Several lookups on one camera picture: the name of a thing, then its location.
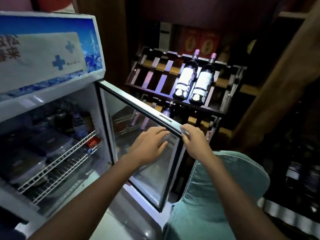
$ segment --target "white paper sign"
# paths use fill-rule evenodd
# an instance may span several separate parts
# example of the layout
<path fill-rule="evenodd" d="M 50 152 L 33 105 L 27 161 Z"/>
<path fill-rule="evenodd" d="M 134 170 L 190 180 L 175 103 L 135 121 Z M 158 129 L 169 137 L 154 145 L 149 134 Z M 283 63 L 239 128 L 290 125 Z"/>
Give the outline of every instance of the white paper sign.
<path fill-rule="evenodd" d="M 0 93 L 86 70 L 76 32 L 0 35 Z"/>

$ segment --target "blue plus sign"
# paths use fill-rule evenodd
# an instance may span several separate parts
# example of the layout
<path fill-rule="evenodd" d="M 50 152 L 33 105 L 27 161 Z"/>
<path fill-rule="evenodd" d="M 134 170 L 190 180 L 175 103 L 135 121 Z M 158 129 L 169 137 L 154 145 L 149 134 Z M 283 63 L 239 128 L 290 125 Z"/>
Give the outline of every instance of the blue plus sign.
<path fill-rule="evenodd" d="M 66 45 L 66 49 L 70 51 L 70 53 L 73 53 L 73 49 L 75 48 L 74 44 L 71 44 L 70 41 L 68 41 L 68 45 Z"/>
<path fill-rule="evenodd" d="M 62 70 L 63 70 L 62 65 L 65 65 L 66 62 L 65 62 L 65 60 L 60 60 L 60 56 L 57 55 L 57 56 L 56 56 L 56 60 L 53 61 L 52 64 L 53 64 L 54 67 L 58 67 L 58 68 L 59 68 L 59 71 L 62 71 Z"/>

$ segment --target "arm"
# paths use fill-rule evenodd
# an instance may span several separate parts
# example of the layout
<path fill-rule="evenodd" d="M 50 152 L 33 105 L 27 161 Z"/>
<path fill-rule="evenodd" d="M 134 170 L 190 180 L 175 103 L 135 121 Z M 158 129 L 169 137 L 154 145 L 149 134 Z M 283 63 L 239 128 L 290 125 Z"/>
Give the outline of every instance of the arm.
<path fill-rule="evenodd" d="M 186 150 L 209 173 L 235 237 L 238 240 L 287 239 L 234 181 L 223 161 L 212 152 L 203 132 L 189 124 L 181 128 L 189 133 L 190 139 L 182 135 Z"/>
<path fill-rule="evenodd" d="M 66 204 L 29 239 L 89 239 L 124 183 L 139 167 L 151 163 L 162 153 L 167 145 L 167 142 L 162 143 L 162 138 L 167 134 L 169 132 L 164 127 L 151 127 L 147 132 L 142 132 L 128 154 Z"/>

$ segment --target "refrigerator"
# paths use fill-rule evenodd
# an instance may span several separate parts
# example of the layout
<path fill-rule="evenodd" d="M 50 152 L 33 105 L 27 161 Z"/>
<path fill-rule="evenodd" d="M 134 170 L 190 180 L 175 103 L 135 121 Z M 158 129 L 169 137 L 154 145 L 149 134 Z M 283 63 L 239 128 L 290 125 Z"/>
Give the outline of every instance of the refrigerator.
<path fill-rule="evenodd" d="M 168 146 L 124 186 L 147 212 L 162 212 L 185 153 L 180 124 L 103 80 L 111 75 L 95 17 L 0 12 L 0 23 L 0 206 L 36 230 L 141 132 L 164 126 Z M 58 129 L 66 106 L 88 114 L 82 137 L 74 124 L 72 135 Z"/>

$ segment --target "green chair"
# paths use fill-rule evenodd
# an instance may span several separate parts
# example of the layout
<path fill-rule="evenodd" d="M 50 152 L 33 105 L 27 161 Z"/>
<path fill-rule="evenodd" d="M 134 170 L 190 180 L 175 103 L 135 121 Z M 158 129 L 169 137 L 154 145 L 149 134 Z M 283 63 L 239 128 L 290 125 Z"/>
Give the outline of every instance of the green chair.
<path fill-rule="evenodd" d="M 239 152 L 214 153 L 252 201 L 257 203 L 270 185 L 263 167 Z M 210 176 L 199 161 L 194 163 L 183 196 L 174 204 L 162 233 L 165 240 L 236 239 Z"/>

